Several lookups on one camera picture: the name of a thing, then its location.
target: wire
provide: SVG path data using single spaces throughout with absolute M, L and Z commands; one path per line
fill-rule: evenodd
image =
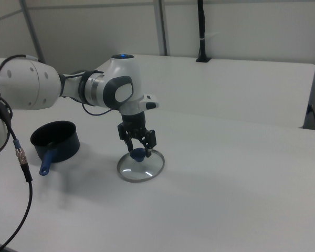
M 27 218 L 27 215 L 28 215 L 29 210 L 30 210 L 30 206 L 32 205 L 32 199 L 33 199 L 33 185 L 32 185 L 32 182 L 28 182 L 28 185 L 29 185 L 29 200 L 28 200 L 28 205 L 27 205 L 27 209 L 26 209 L 25 215 L 23 216 L 19 226 L 17 227 L 15 232 L 12 234 L 12 236 L 0 247 L 0 251 L 2 251 L 8 245 L 8 243 L 10 243 L 14 239 L 14 237 L 20 231 L 21 227 L 23 226 L 23 223 L 25 222 L 25 220 Z
M 9 62 L 12 59 L 20 58 L 20 57 L 30 58 L 31 56 L 18 54 L 18 55 L 13 55 L 13 56 L 10 56 L 10 57 L 6 58 L 0 64 L 0 72 L 1 72 L 1 70 L 3 69 L 3 67 L 5 66 L 5 64 L 7 62 Z M 26 181 L 29 184 L 29 200 L 28 200 L 28 205 L 27 205 L 26 212 L 25 212 L 25 214 L 24 214 L 24 216 L 23 216 L 19 226 L 17 227 L 15 232 L 11 235 L 11 237 L 0 247 L 0 251 L 2 251 L 7 246 L 7 244 L 9 244 L 12 241 L 12 239 L 14 239 L 16 234 L 20 231 L 21 227 L 23 226 L 23 224 L 24 224 L 24 222 L 25 222 L 25 220 L 26 220 L 26 218 L 28 216 L 28 213 L 29 213 L 29 210 L 30 210 L 30 206 L 32 205 L 32 199 L 33 199 L 33 186 L 32 186 L 32 180 L 33 179 L 32 179 L 31 174 L 30 174 L 30 170 L 29 170 L 29 166 L 28 166 L 28 163 L 27 163 L 27 160 L 26 160 L 26 157 L 25 157 L 25 153 L 24 153 L 23 149 L 21 148 L 18 139 L 16 138 L 16 135 L 15 135 L 15 133 L 14 133 L 12 127 L 11 127 L 11 124 L 9 122 L 9 118 L 7 118 L 7 115 L 2 111 L 2 108 L 1 108 L 2 106 L 5 106 L 5 108 L 8 111 L 8 116 L 10 118 L 12 118 L 13 112 L 12 112 L 11 107 L 9 106 L 9 104 L 3 98 L 1 98 L 1 94 L 0 94 L 0 118 L 7 126 L 7 130 L 8 130 L 7 141 L 8 141 L 8 138 L 9 138 L 9 133 L 13 137 L 13 143 L 14 143 L 15 148 L 16 148 L 16 155 L 18 157 L 18 160 L 19 160 L 20 166 L 22 168 L 22 171 L 24 172 Z
M 15 58 L 22 58 L 22 57 L 23 57 L 23 58 L 26 58 L 27 55 L 24 55 L 24 54 L 17 54 L 17 55 L 13 55 L 13 56 L 10 56 L 10 57 L 6 58 L 6 59 L 5 59 L 4 61 L 2 61 L 1 64 L 0 64 L 0 72 L 1 72 L 2 68 L 5 66 L 5 64 L 6 64 L 7 62 L 9 62 L 10 60 L 15 59 Z M 1 102 L 1 101 L 3 101 L 3 102 L 5 103 L 5 105 L 8 105 L 8 103 L 7 103 L 4 99 L 2 99 L 2 98 L 0 97 L 0 102 Z M 16 135 L 15 135 L 15 133 L 14 133 L 12 127 L 9 125 L 9 122 L 7 121 L 6 117 L 4 116 L 4 113 L 3 113 L 3 111 L 1 110 L 1 108 L 0 108 L 0 116 L 1 116 L 1 120 L 3 120 L 4 123 L 6 124 L 9 133 L 11 133 L 13 139 L 16 140 Z
M 311 107 L 310 111 L 311 111 L 311 112 L 313 113 L 313 115 L 314 115 L 314 122 L 315 122 L 315 111 L 314 111 L 313 107 Z
M 12 135 L 13 140 L 16 140 L 16 135 L 12 129 L 12 127 L 9 125 L 9 122 L 7 121 L 6 117 L 4 116 L 4 113 L 2 111 L 2 109 L 0 108 L 0 118 L 1 120 L 3 120 L 3 122 L 6 124 L 7 130 L 9 131 L 9 133 Z
M 81 75 L 71 75 L 71 76 L 65 76 L 66 79 L 70 79 L 70 78 L 75 78 L 75 77 L 80 77 L 83 76 L 83 74 Z
M 82 107 L 83 107 L 83 109 L 85 110 L 85 112 L 87 113 L 87 114 L 89 114 L 89 115 L 93 115 L 94 117 L 98 117 L 98 116 L 102 116 L 103 114 L 107 114 L 108 112 L 111 112 L 113 109 L 110 109 L 110 110 L 108 110 L 108 111 L 106 111 L 106 112 L 104 112 L 104 113 L 101 113 L 101 114 L 92 114 L 91 112 L 89 112 L 86 108 L 85 108 L 85 106 L 84 106 L 84 103 L 82 103 Z

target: saucepan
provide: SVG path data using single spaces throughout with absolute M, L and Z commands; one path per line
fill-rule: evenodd
M 38 128 L 30 137 L 42 165 L 39 174 L 49 173 L 51 163 L 71 158 L 79 150 L 76 126 L 69 121 L 51 122 Z

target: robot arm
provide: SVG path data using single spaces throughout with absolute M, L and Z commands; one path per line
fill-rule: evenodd
M 146 156 L 156 145 L 155 132 L 145 128 L 144 111 L 159 106 L 156 97 L 143 94 L 139 66 L 132 55 L 114 55 L 110 66 L 102 72 L 59 75 L 46 64 L 28 59 L 9 61 L 0 73 L 1 96 L 12 109 L 36 110 L 51 107 L 58 97 L 118 110 L 123 122 L 119 136 L 133 150 L 132 139 L 145 147 Z M 7 128 L 0 120 L 0 148 L 7 139 Z

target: white table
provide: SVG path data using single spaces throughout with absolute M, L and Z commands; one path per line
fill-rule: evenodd
M 305 121 L 315 65 L 135 57 L 143 90 L 155 94 L 163 110 L 293 128 Z
M 29 142 L 39 126 L 70 120 L 79 152 L 45 177 Z M 315 131 L 160 109 L 146 113 L 166 159 L 144 183 L 117 176 L 126 146 L 117 112 L 91 117 L 61 98 L 15 111 L 34 199 L 9 247 L 36 251 L 315 251 Z M 15 230 L 28 185 L 11 143 L 0 153 L 0 243 Z

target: blue handle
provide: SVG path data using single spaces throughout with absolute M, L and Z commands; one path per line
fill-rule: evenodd
M 51 149 L 46 152 L 46 154 L 43 156 L 41 168 L 40 168 L 40 175 L 45 176 L 49 173 L 50 165 L 53 160 L 53 157 L 56 155 L 57 150 Z

